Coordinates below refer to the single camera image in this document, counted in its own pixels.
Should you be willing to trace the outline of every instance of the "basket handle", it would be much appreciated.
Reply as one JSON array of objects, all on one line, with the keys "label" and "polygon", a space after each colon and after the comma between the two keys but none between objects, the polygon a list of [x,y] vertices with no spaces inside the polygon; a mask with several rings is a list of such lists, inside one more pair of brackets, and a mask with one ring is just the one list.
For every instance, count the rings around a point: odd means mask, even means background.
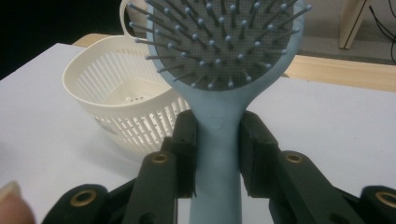
[{"label": "basket handle", "polygon": [[125,9],[128,7],[128,3],[130,1],[134,1],[134,0],[122,0],[121,4],[120,4],[120,22],[121,22],[121,27],[122,27],[122,31],[124,33],[124,35],[129,36],[131,38],[134,38],[134,36],[130,35],[129,32],[126,29],[126,24],[125,24],[125,20],[124,20],[124,15],[125,15]]}]

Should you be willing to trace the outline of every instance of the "metal screw hole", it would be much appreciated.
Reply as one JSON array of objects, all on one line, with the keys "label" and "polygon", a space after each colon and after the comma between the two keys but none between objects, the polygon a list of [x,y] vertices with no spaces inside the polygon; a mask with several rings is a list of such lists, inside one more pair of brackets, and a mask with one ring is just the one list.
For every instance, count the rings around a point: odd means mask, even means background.
[{"label": "metal screw hole", "polygon": [[375,194],[375,197],[381,202],[386,204],[387,206],[396,208],[396,195],[386,192],[379,191]]},{"label": "metal screw hole", "polygon": [[96,199],[97,193],[93,189],[84,189],[75,194],[70,200],[70,204],[74,207],[82,207],[90,204]]},{"label": "metal screw hole", "polygon": [[152,158],[152,161],[154,161],[155,163],[163,163],[163,162],[166,162],[167,160],[168,160],[168,157],[166,157],[166,155],[163,155],[163,154],[155,155]]},{"label": "metal screw hole", "polygon": [[286,160],[294,162],[294,163],[300,163],[303,161],[303,158],[297,154],[288,154],[286,156]]}]

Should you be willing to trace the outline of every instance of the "wooden furniture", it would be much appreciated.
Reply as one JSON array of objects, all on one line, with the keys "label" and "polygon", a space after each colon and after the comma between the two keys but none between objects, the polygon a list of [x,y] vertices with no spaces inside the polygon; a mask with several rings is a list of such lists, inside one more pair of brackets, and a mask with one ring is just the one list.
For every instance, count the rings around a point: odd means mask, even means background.
[{"label": "wooden furniture", "polygon": [[340,17],[340,49],[349,49],[372,0],[346,0]]},{"label": "wooden furniture", "polygon": [[[109,35],[90,34],[74,43],[87,48]],[[360,87],[379,91],[396,91],[396,66],[358,63],[296,55],[285,72],[292,78]]]}]

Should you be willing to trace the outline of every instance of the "black cable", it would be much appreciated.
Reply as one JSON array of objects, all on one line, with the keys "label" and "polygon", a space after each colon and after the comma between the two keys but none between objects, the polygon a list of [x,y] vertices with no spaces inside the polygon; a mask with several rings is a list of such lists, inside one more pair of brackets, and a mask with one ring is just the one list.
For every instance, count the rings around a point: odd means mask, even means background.
[{"label": "black cable", "polygon": [[[390,11],[392,12],[393,17],[396,18],[396,15],[393,11],[392,8],[392,4],[389,0],[389,7],[390,7]],[[393,48],[395,46],[395,42],[396,42],[396,35],[394,35],[390,30],[387,29],[387,27],[385,27],[382,22],[378,19],[378,17],[375,15],[374,10],[372,8],[372,6],[369,6],[369,9],[374,17],[375,23],[378,26],[379,30],[381,31],[381,33],[386,36],[388,39],[390,39],[390,41],[392,42],[392,45],[390,47],[390,58],[393,60],[394,63],[396,63],[395,57],[393,57]]]},{"label": "black cable", "polygon": [[383,35],[385,35],[387,38],[389,38],[390,40],[393,40],[394,34],[390,30],[388,30],[387,27],[385,27],[382,24],[382,22],[378,19],[378,17],[374,13],[374,10],[373,10],[372,6],[369,6],[369,9],[370,9],[371,13],[373,14],[375,23],[378,26],[378,28],[381,31],[381,33]]},{"label": "black cable", "polygon": [[393,11],[392,3],[390,2],[390,0],[388,0],[388,2],[389,2],[390,11],[392,12],[393,17],[396,18],[395,12]]}]

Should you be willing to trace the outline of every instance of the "white table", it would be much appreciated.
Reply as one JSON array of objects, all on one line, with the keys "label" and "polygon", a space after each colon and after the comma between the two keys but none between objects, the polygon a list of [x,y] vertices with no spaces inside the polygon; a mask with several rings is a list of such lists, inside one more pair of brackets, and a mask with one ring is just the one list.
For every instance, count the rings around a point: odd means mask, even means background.
[{"label": "white table", "polygon": [[[0,81],[0,186],[17,180],[41,222],[71,188],[108,190],[136,177],[141,158],[111,142],[67,95],[62,73],[84,48],[57,44]],[[249,110],[282,150],[304,153],[338,188],[396,189],[396,93],[281,78]],[[245,223],[271,223],[266,200],[244,194]],[[189,203],[180,201],[179,223]]]}]

